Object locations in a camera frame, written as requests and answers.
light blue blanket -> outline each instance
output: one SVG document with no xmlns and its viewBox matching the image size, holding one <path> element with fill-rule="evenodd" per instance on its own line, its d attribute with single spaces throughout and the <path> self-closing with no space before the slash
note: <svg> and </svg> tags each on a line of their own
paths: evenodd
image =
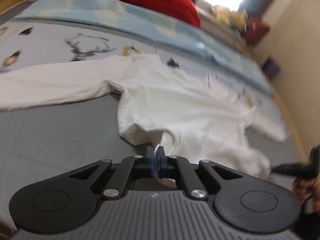
<svg viewBox="0 0 320 240">
<path fill-rule="evenodd" d="M 39 0 L 15 18 L 85 23 L 135 34 L 204 58 L 264 93 L 271 93 L 255 62 L 200 29 L 142 7 L 118 0 Z"/>
</svg>

bed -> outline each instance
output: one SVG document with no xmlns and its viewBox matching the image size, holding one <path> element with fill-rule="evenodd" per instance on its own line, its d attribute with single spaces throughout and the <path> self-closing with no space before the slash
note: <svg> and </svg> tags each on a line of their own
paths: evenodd
<svg viewBox="0 0 320 240">
<path fill-rule="evenodd" d="M 269 97 L 271 88 L 254 62 L 172 18 L 112 0 L 86 1 L 94 1 L 94 15 L 85 0 L 43 0 L 31 6 L 25 1 L 0 15 L 0 62 L 14 55 L 10 66 L 14 71 L 46 63 L 125 56 L 130 50 L 158 54 L 164 64 L 178 64 L 187 75 L 214 76 L 241 100 L 255 105 L 260 114 L 285 127 Z M 0 113 L 0 223 L 14 228 L 7 205 L 25 185 L 100 159 L 117 163 L 145 152 L 147 144 L 132 146 L 119 136 L 119 98 L 115 93 Z M 275 143 L 249 129 L 246 135 L 250 146 L 261 150 L 273 165 L 299 159 L 291 136 L 284 143 Z M 271 180 L 291 188 L 292 179 L 272 176 Z M 164 187 L 154 180 L 142 181 L 137 187 L 150 183 Z"/>
</svg>

gray gripper base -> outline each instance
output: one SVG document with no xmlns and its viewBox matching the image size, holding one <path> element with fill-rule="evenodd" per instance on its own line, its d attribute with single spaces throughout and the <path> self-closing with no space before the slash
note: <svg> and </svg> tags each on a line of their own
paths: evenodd
<svg viewBox="0 0 320 240">
<path fill-rule="evenodd" d="M 19 230 L 13 240 L 298 240 L 289 230 L 252 235 L 230 228 L 204 201 L 182 191 L 128 191 L 105 201 L 86 224 L 66 233 L 37 235 Z"/>
</svg>

gray bed sheet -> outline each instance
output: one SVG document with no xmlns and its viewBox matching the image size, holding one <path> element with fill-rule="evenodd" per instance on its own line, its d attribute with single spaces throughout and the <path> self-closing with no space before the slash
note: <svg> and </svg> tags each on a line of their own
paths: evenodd
<svg viewBox="0 0 320 240">
<path fill-rule="evenodd" d="M 13 16 L 6 14 L 0 15 L 0 23 Z M 147 145 L 132 146 L 119 136 L 118 100 L 119 96 L 111 94 L 73 104 L 0 113 L 0 222 L 13 227 L 7 204 L 25 185 L 103 158 L 117 163 L 145 152 Z M 275 143 L 251 130 L 246 135 L 250 146 L 261 150 L 273 165 L 298 161 L 290 138 Z M 291 188 L 292 178 L 275 175 L 271 180 Z M 137 187 L 164 188 L 156 180 L 140 181 Z"/>
</svg>

white t-shirt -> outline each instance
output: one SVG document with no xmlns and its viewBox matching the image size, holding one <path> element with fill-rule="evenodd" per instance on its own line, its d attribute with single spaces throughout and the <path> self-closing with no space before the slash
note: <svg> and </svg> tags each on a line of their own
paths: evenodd
<svg viewBox="0 0 320 240">
<path fill-rule="evenodd" d="M 32 66 L 0 76 L 0 109 L 77 102 L 120 91 L 120 136 L 137 145 L 164 146 L 191 163 L 209 159 L 266 178 L 269 160 L 249 147 L 244 129 L 276 141 L 286 132 L 241 104 L 208 77 L 201 81 L 163 65 L 158 55 Z"/>
</svg>

